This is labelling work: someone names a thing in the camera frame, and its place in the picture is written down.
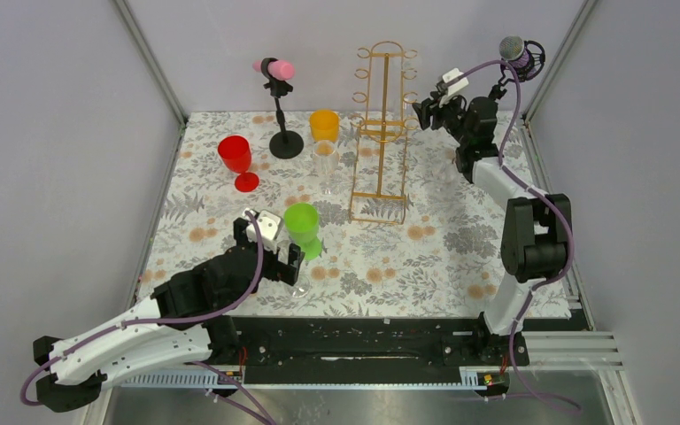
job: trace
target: pink foam microphone cover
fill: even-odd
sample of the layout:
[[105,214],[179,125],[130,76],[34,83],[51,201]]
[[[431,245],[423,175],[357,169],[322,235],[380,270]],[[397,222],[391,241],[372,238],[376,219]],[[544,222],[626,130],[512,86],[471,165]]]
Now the pink foam microphone cover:
[[[258,60],[254,62],[254,65],[251,67],[254,68],[254,71],[261,73],[262,61]],[[290,80],[293,78],[293,75],[296,74],[296,70],[293,68],[293,65],[287,60],[282,59],[278,59],[275,60],[275,62],[270,63],[270,65],[267,66],[267,71],[269,71],[270,75],[280,81]]]

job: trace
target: table surface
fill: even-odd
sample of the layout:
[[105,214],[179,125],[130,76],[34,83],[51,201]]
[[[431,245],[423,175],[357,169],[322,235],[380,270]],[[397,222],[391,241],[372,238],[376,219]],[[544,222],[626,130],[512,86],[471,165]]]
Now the table surface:
[[[309,112],[286,112],[288,129],[313,144]],[[350,113],[341,113],[337,149],[340,167],[333,174],[332,195],[319,191],[311,150],[289,160],[269,153],[277,131],[269,112],[194,112],[182,141],[162,216],[154,236],[137,299],[173,274],[222,254],[235,244],[233,220],[244,207],[283,215],[296,202],[314,205],[321,216],[323,253],[306,261],[302,278],[310,283],[303,297],[279,282],[262,281],[259,292],[232,314],[266,316],[476,317],[496,293],[504,269],[498,248],[504,212],[464,178],[444,183],[433,170],[452,163],[456,142],[443,130],[409,134],[405,223],[350,221],[356,141]],[[500,141],[511,117],[498,116]],[[251,170],[261,182],[252,193],[234,187],[236,175],[217,153],[227,135],[245,136],[251,144]],[[507,164],[532,182],[518,137],[511,137]],[[378,151],[360,150],[361,158]],[[386,216],[383,206],[371,213]],[[288,238],[283,232],[282,238]],[[569,317],[560,283],[539,290],[528,317]]]

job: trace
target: white wall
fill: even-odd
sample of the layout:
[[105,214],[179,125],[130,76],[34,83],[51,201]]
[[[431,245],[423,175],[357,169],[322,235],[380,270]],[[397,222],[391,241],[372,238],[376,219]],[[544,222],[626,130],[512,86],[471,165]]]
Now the white wall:
[[[286,110],[358,110],[365,88],[353,72],[357,48],[394,40],[416,49],[419,99],[455,66],[498,59],[499,41],[520,35],[559,48],[583,0],[131,0],[147,41],[184,109],[265,111],[274,103],[251,64],[268,56],[296,66]],[[497,67],[476,75],[468,97],[486,96]],[[526,85],[530,99],[536,82]],[[512,93],[501,102],[514,105]]]
[[32,341],[120,311],[176,134],[111,1],[0,1],[0,424],[71,423]]
[[600,2],[533,130],[643,423],[680,423],[680,2]]

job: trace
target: cable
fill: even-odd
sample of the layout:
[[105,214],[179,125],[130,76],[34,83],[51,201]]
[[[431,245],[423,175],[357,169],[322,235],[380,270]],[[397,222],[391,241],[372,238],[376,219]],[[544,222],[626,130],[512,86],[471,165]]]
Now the cable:
[[259,231],[259,224],[257,223],[257,219],[251,214],[251,212],[245,211],[246,217],[249,218],[249,221],[251,221],[251,224],[254,226],[254,233],[256,233],[256,238],[257,238],[257,267],[254,270],[254,277],[251,278],[251,283],[249,284],[249,288],[246,289],[246,291],[243,293],[243,295],[238,298],[236,301],[231,303],[230,305],[221,308],[220,310],[213,312],[213,313],[208,313],[208,314],[202,314],[199,316],[193,316],[193,317],[187,317],[187,318],[181,318],[181,319],[134,319],[132,321],[123,321],[119,326],[113,325],[108,328],[102,329],[97,331],[96,333],[92,334],[91,336],[88,336],[87,338],[81,340],[79,343],[72,345],[71,347],[67,348],[62,352],[61,356],[56,356],[53,359],[43,363],[40,365],[36,370],[33,371],[32,374],[30,374],[25,382],[22,384],[22,388],[19,390],[19,400],[22,402],[22,404],[26,406],[41,406],[43,403],[39,401],[33,401],[27,398],[27,389],[29,388],[30,384],[32,381],[43,371],[47,370],[49,367],[53,366],[56,362],[59,360],[65,358],[69,354],[76,352],[79,350],[81,347],[97,340],[101,336],[106,336],[110,334],[111,332],[120,329],[120,328],[125,328],[126,326],[132,326],[132,325],[141,325],[141,324],[147,324],[147,323],[153,323],[153,324],[159,324],[159,325],[169,325],[169,324],[184,324],[184,323],[199,323],[201,321],[208,321],[210,319],[213,319],[215,317],[218,317],[224,313],[227,313],[236,307],[238,307],[250,294],[254,291],[254,288],[257,286],[257,283],[259,283],[259,280],[261,279],[262,275],[262,264],[264,262],[264,245],[262,243],[262,234]]
[[[558,282],[562,278],[564,278],[567,273],[569,272],[569,269],[572,267],[572,260],[575,256],[575,238],[572,235],[572,228],[569,226],[569,222],[567,221],[567,218],[564,217],[564,214],[559,211],[559,208],[556,207],[551,201],[548,200],[543,194],[538,192],[537,190],[533,189],[528,183],[523,181],[520,177],[517,176],[512,170],[509,169],[509,167],[506,166],[504,163],[504,149],[506,147],[506,142],[509,139],[509,135],[512,133],[512,128],[514,127],[514,122],[517,120],[517,114],[520,111],[520,101],[521,101],[521,91],[520,91],[520,79],[517,76],[517,72],[514,70],[514,67],[510,65],[508,62],[504,60],[491,60],[489,62],[485,62],[483,64],[480,64],[479,66],[476,66],[468,71],[466,71],[460,78],[465,78],[468,75],[485,68],[486,66],[491,66],[491,65],[502,65],[505,68],[509,69],[510,73],[513,76],[514,79],[514,91],[516,94],[516,102],[514,106],[514,112],[512,114],[512,119],[509,121],[509,125],[506,128],[506,132],[504,135],[504,138],[502,138],[502,143],[499,145],[498,149],[498,163],[501,169],[505,172],[507,176],[509,176],[510,179],[512,179],[513,182],[515,182],[518,186],[521,188],[525,189],[530,195],[533,195],[537,199],[539,199],[541,202],[543,202],[549,210],[551,210],[552,213],[554,213],[559,221],[561,222],[561,226],[564,228],[564,231],[567,233],[567,263],[564,265],[564,267],[561,269],[559,274],[554,276],[551,279],[547,279],[543,282],[536,283],[530,288],[530,293],[525,299],[525,303],[522,305],[522,308],[520,311],[517,313],[517,317],[514,318],[514,323],[512,325],[512,329],[509,333],[509,359],[510,362],[512,363],[512,369],[514,370],[514,374],[517,376],[517,379],[520,380],[522,385],[525,387],[525,389],[528,391],[528,393],[536,398],[538,401],[541,403],[544,403],[545,405],[551,407],[552,409],[563,412],[563,413],[569,413],[569,414],[580,414],[583,412],[583,407],[580,406],[579,403],[577,403],[575,400],[572,398],[567,398],[564,396],[560,396],[557,394],[551,394],[551,393],[543,393],[543,392],[537,392],[533,390],[533,388],[528,384],[527,380],[525,377],[522,375],[520,372],[520,369],[517,367],[517,362],[514,359],[514,335],[517,331],[517,325],[520,323],[520,320],[522,319],[522,316],[525,315],[525,313],[528,311],[528,308],[530,307],[530,303],[533,301],[533,293],[540,289],[543,288],[545,285]],[[552,403],[549,401],[549,398],[556,398],[558,400],[561,400],[569,405],[571,405],[573,408],[567,409],[562,406],[557,406],[556,404]]]
[[267,419],[265,419],[265,418],[263,418],[262,416],[260,416],[259,413],[254,412],[254,411],[251,410],[249,407],[246,407],[246,406],[242,405],[241,403],[238,403],[238,402],[236,402],[236,401],[233,401],[233,400],[231,400],[230,398],[227,398],[227,397],[219,397],[218,400],[219,400],[219,401],[222,401],[223,403],[227,403],[227,404],[229,404],[229,405],[235,407],[236,409],[242,410],[242,411],[244,411],[244,412],[250,414],[250,415],[253,416],[257,421],[260,421],[260,422],[264,423],[265,425],[272,425]]
[[238,372],[243,376],[243,365],[246,364],[246,360],[249,358],[249,351],[246,347],[241,347],[241,351],[238,352]]
[[509,360],[506,359],[506,356],[502,356],[502,367],[499,368],[499,374],[503,375],[506,372],[507,367],[509,366],[509,363],[507,363]]
[[520,102],[522,100],[522,93],[520,91],[520,78],[517,76],[517,71],[514,70],[514,67],[509,65],[508,62],[504,60],[490,60],[488,62],[484,62],[480,64],[479,66],[475,66],[473,68],[468,69],[465,73],[463,73],[460,77],[458,77],[458,80],[462,80],[466,77],[468,77],[470,74],[480,71],[484,69],[486,66],[492,66],[492,65],[502,65],[505,68],[509,70],[510,73],[512,73],[512,78],[514,79],[514,93],[515,93],[515,102],[514,102],[514,112],[512,113],[512,119],[509,120],[509,125],[506,128],[506,133],[504,138],[502,138],[502,143],[499,145],[499,150],[498,150],[498,159],[499,159],[499,164],[501,165],[502,162],[504,161],[504,149],[506,146],[506,141],[509,139],[509,135],[512,132],[512,128],[514,127],[514,122],[517,121],[517,114],[520,113]]
[[191,364],[197,365],[197,366],[200,366],[200,367],[204,367],[205,369],[209,370],[210,372],[213,372],[214,374],[216,374],[217,376],[222,378],[227,383],[235,385],[236,388],[238,388],[240,391],[243,391],[243,394],[247,398],[249,398],[249,400],[251,400],[252,403],[254,403],[254,405],[259,409],[259,411],[262,412],[262,414],[265,415],[265,417],[267,418],[267,420],[270,422],[271,425],[277,425],[277,422],[275,422],[274,419],[272,419],[272,416],[270,416],[270,414],[267,412],[267,410],[264,407],[262,407],[262,405],[259,403],[259,401],[257,401],[257,399],[255,399],[254,396],[252,396],[252,394],[249,391],[247,391],[243,387],[243,385],[241,385],[237,380],[231,378],[228,375],[225,375],[220,370],[218,370],[218,369],[216,369],[216,368],[214,368],[214,367],[212,367],[212,366],[210,366],[206,363],[203,363],[201,361],[192,361]]

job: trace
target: white bracket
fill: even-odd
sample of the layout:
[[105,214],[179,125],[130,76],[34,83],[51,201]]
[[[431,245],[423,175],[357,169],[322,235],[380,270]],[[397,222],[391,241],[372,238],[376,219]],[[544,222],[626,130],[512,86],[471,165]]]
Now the white bracket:
[[[442,81],[450,82],[460,77],[461,75],[462,72],[460,72],[458,68],[454,68],[449,73],[442,75]],[[453,97],[457,96],[458,93],[460,93],[467,86],[468,86],[467,78],[463,78],[462,80],[457,81],[453,85],[449,86],[447,88],[447,94],[439,99],[439,106],[441,107],[449,103],[449,101],[452,100]]]
[[[110,319],[106,323],[75,336],[63,339],[53,344],[50,358],[64,357],[64,351],[80,341],[92,336],[99,330],[111,326],[119,326],[123,321],[133,319],[158,319],[160,310],[158,302],[151,297],[142,300],[141,303],[126,310],[124,313]],[[134,347],[168,334],[178,332],[168,326],[156,324],[133,325],[114,330],[112,333],[102,336],[95,341],[81,347],[50,367],[50,371],[56,374],[57,383],[61,385],[77,385],[83,383],[104,366],[109,359],[116,359]]]
[[[243,219],[249,219],[246,216],[247,211],[254,217],[257,216],[257,213],[254,210],[246,208],[241,214]],[[265,249],[277,253],[277,237],[282,231],[282,218],[267,210],[262,210],[257,218],[257,223],[259,224],[259,232],[262,235],[262,243],[265,245]],[[249,241],[257,242],[257,232],[254,230],[254,225],[251,223],[249,223],[249,226],[246,228],[246,236],[249,238]]]

